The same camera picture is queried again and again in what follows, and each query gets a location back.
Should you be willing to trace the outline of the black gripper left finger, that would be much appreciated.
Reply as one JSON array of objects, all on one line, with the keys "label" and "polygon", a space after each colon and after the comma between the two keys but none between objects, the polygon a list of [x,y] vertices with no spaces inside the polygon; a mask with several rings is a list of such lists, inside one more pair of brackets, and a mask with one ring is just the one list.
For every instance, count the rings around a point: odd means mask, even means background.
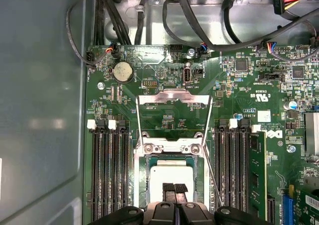
[{"label": "black gripper left finger", "polygon": [[173,183],[162,186],[162,201],[150,203],[145,212],[126,206],[90,224],[92,225],[174,225],[176,224],[176,188]]}]

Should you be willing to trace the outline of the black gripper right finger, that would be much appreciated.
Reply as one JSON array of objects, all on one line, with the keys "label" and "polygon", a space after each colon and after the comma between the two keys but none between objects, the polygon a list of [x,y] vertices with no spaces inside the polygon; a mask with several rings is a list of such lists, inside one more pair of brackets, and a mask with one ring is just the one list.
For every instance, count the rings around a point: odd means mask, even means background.
[{"label": "black gripper right finger", "polygon": [[180,225],[268,225],[269,222],[233,207],[221,206],[211,213],[201,203],[189,202],[185,184],[175,185]]}]

